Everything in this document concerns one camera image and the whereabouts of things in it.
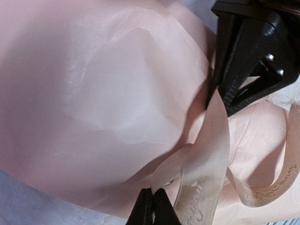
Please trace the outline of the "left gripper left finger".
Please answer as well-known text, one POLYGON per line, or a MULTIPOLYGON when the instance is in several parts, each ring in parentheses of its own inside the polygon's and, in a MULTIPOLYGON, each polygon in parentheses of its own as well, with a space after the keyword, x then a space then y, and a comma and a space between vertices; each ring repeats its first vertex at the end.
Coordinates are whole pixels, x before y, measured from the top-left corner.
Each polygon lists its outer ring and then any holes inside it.
POLYGON ((133 206, 126 225, 152 225, 153 193, 150 188, 143 188, 133 206))

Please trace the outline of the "tan ribbon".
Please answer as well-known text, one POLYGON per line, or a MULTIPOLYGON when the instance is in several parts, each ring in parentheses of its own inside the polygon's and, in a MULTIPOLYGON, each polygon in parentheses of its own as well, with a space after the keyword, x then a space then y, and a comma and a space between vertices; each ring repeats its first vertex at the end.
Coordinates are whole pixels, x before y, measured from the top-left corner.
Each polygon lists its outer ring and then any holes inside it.
POLYGON ((300 172, 300 110, 290 108, 286 129, 285 155, 278 178, 268 187, 252 187, 228 167, 229 127, 225 106, 218 92, 213 94, 203 125, 194 144, 182 148, 165 160, 153 173, 151 190, 180 180, 171 209, 183 225, 211 225, 238 206, 234 224, 251 225, 278 220, 279 216, 300 215, 295 200, 295 181, 300 172))

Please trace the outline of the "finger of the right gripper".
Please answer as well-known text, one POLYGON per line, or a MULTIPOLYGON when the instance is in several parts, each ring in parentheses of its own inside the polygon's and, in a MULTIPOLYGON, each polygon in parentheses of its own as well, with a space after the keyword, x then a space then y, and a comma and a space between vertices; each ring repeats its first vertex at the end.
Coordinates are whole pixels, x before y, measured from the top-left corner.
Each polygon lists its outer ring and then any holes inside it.
POLYGON ((228 116, 294 83, 300 29, 272 9, 219 9, 217 87, 228 116))
POLYGON ((215 89, 224 80, 224 70, 227 64, 231 48, 233 30, 234 30, 234 15, 232 14, 220 14, 217 23, 217 45, 214 72, 209 79, 208 95, 206 99, 206 108, 208 107, 210 100, 214 94, 215 89))

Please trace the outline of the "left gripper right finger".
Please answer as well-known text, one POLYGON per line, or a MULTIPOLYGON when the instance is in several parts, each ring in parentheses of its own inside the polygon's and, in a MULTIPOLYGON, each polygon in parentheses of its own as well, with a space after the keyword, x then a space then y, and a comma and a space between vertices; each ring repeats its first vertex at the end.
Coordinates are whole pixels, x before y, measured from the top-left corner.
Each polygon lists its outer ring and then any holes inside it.
POLYGON ((166 191, 162 188, 154 194, 153 209, 155 225, 181 225, 166 191))

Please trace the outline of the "pink wrapping paper sheet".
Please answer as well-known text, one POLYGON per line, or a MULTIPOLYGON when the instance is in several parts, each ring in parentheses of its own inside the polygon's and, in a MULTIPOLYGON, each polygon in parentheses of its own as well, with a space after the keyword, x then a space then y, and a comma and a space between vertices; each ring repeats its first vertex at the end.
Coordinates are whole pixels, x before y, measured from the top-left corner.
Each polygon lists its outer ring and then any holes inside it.
MULTIPOLYGON (((297 0, 1 1, 1 224, 126 225, 156 169, 198 137, 219 9, 300 25, 297 0)), ((248 185, 278 178, 293 104, 300 76, 226 112, 227 165, 248 185)))

